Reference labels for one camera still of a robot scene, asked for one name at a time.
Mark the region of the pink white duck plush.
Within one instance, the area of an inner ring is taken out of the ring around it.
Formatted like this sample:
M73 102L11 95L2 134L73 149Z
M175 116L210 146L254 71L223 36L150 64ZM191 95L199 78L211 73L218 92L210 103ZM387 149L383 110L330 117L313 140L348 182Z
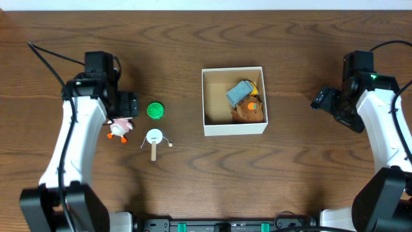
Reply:
M107 125L111 130L111 132L107 134L109 139L112 139L114 136L118 136L121 138L121 142L123 144L127 143L126 134L133 129L131 117L108 120Z

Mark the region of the brown plush toy with carrot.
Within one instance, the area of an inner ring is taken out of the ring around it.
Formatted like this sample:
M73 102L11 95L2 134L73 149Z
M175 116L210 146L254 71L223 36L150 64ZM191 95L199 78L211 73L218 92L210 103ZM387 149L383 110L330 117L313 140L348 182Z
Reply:
M263 104L253 96L240 100L231 111L235 123L261 123L264 121Z

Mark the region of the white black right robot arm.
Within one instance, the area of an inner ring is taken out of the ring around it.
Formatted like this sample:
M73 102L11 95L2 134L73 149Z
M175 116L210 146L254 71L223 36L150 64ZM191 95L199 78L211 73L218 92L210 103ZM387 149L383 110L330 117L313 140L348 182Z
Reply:
M358 72L340 90L324 87L311 103L360 133L366 131L375 175L350 207L321 211L322 231L411 231L411 134L394 77Z

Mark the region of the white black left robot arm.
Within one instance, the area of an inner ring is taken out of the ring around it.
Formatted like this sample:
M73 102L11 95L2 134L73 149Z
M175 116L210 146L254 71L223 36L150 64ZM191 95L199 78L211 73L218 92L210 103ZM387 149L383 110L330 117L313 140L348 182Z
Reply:
M138 115L137 94L118 77L80 73L62 89L63 120L51 161L19 204L30 231L132 231L129 212L110 213L93 192L91 172L106 119Z

